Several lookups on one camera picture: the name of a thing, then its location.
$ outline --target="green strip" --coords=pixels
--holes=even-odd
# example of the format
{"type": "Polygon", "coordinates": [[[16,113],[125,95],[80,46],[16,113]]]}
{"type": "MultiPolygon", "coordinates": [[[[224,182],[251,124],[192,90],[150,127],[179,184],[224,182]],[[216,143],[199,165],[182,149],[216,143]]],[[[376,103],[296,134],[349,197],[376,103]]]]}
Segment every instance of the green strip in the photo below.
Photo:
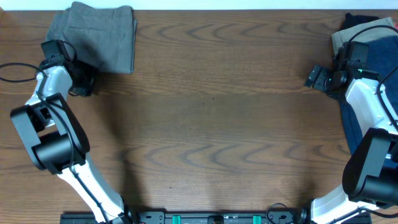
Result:
{"type": "Polygon", "coordinates": [[[261,224],[261,216],[253,215],[253,224],[261,224]]]}
{"type": "Polygon", "coordinates": [[[181,224],[181,216],[173,215],[173,224],[181,224]]]}

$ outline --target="wood grain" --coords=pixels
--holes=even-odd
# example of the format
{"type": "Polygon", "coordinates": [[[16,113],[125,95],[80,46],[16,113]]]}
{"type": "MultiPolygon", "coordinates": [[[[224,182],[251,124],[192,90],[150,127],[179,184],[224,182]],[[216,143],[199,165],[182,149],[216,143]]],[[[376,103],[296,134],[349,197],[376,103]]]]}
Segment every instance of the wood grain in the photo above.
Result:
{"type": "MultiPolygon", "coordinates": [[[[315,63],[331,64],[330,34],[345,13],[135,11],[136,71],[102,74],[96,95],[68,99],[104,178],[141,210],[265,210],[334,189],[349,159],[340,110],[303,82],[315,63]]],[[[54,14],[5,12],[1,63],[38,65],[54,14]]],[[[69,185],[32,165],[11,123],[34,87],[0,83],[1,223],[88,211],[69,185]]]]}

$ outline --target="beige cloth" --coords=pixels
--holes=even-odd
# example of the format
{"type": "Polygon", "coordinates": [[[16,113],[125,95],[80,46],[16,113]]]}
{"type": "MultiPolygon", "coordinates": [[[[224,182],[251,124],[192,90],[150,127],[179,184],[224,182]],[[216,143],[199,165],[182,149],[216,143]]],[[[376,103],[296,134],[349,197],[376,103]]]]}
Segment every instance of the beige cloth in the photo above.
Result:
{"type": "MultiPolygon", "coordinates": [[[[331,41],[333,43],[333,51],[335,52],[335,55],[338,53],[338,49],[341,46],[343,46],[343,43],[349,41],[349,39],[352,38],[352,36],[354,36],[356,33],[368,27],[377,26],[377,25],[387,25],[394,27],[394,22],[392,21],[391,17],[388,17],[384,19],[378,19],[372,22],[367,22],[365,24],[356,25],[349,29],[341,30],[339,32],[335,32],[334,34],[332,34],[331,41]]],[[[355,41],[370,42],[372,40],[380,39],[381,37],[387,37],[392,35],[398,35],[398,34],[390,29],[377,28],[363,32],[362,34],[360,34],[355,38],[355,41]]]]}

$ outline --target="blue cloth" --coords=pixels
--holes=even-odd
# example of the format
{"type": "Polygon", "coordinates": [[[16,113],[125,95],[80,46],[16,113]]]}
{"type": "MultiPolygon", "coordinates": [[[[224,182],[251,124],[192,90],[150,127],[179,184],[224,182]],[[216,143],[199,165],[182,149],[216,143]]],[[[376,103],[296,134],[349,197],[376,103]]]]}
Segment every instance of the blue cloth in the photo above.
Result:
{"type": "MultiPolygon", "coordinates": [[[[385,77],[398,65],[398,37],[391,36],[368,42],[369,70],[379,72],[385,77]]],[[[398,72],[393,74],[385,83],[387,97],[395,111],[398,111],[398,72]]],[[[340,103],[341,119],[351,155],[362,140],[362,132],[356,119],[354,110],[348,103],[340,103]]],[[[385,166],[397,167],[398,164],[386,160],[385,166]]]]}

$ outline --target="table surface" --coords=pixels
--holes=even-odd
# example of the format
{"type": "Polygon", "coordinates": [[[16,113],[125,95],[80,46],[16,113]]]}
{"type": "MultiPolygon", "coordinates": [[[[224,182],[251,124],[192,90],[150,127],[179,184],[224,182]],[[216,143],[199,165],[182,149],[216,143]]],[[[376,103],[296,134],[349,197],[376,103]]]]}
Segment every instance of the table surface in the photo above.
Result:
{"type": "MultiPolygon", "coordinates": [[[[140,210],[258,211],[327,194],[349,150],[338,103],[303,83],[314,64],[331,65],[330,34],[346,12],[135,11],[135,72],[102,74],[95,95],[68,99],[96,166],[140,210]]],[[[54,14],[4,12],[0,62],[38,65],[54,14]]],[[[0,82],[1,223],[57,223],[89,210],[32,165],[11,123],[34,87],[0,82]]]]}

